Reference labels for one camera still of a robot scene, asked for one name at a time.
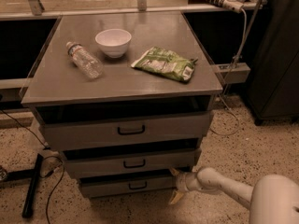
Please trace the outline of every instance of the black cabinet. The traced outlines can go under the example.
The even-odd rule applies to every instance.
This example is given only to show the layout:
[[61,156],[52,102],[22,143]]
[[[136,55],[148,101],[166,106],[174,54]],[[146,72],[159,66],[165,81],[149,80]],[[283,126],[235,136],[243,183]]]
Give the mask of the black cabinet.
[[264,119],[299,117],[299,0],[268,0],[271,20],[253,59],[245,98]]

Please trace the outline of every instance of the bottom drawer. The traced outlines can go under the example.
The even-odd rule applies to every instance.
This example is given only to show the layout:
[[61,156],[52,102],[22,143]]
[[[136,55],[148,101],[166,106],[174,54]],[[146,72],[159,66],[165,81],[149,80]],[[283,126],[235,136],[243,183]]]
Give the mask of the bottom drawer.
[[81,178],[79,182],[80,191],[86,198],[171,189],[176,186],[176,179],[167,169],[129,175]]

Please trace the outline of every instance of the speckled floor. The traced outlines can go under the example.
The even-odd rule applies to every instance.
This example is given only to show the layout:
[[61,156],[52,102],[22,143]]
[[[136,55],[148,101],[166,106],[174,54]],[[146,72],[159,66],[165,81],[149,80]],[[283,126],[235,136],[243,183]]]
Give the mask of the speckled floor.
[[[222,136],[209,131],[196,169],[211,166],[250,185],[267,174],[285,175],[299,183],[299,124],[277,120],[255,126],[253,116],[239,96],[230,95],[227,104],[239,119],[238,132]],[[217,133],[232,133],[237,121],[217,102],[211,127]],[[35,122],[31,129],[37,132]],[[0,130],[0,164],[9,171],[32,168],[36,153],[42,148],[23,128]],[[40,181],[31,219],[21,217],[29,180],[1,183],[0,223],[47,223],[46,202],[61,174],[59,170]],[[224,194],[190,192],[179,203],[168,205],[171,193],[167,189],[89,200],[81,196],[76,181],[64,173],[50,199],[50,223],[248,223],[249,211]]]

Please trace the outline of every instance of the green bag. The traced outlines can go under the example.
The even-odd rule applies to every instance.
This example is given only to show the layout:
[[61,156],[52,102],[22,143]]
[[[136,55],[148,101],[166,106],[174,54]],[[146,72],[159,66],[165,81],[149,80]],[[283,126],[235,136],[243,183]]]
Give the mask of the green bag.
[[144,70],[181,82],[188,82],[194,71],[196,60],[178,56],[174,51],[153,47],[131,64],[133,68]]

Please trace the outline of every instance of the black metal stand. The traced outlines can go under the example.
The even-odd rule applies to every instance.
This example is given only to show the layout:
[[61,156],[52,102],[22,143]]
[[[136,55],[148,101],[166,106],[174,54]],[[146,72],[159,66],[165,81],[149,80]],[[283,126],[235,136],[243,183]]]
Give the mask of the black metal stand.
[[36,165],[34,169],[10,172],[8,173],[7,179],[5,180],[5,182],[8,182],[8,181],[21,180],[25,178],[31,178],[26,201],[21,214],[21,216],[24,218],[29,218],[34,213],[32,206],[35,199],[36,188],[39,181],[39,173],[40,173],[42,161],[43,161],[43,157],[40,154],[37,154]]

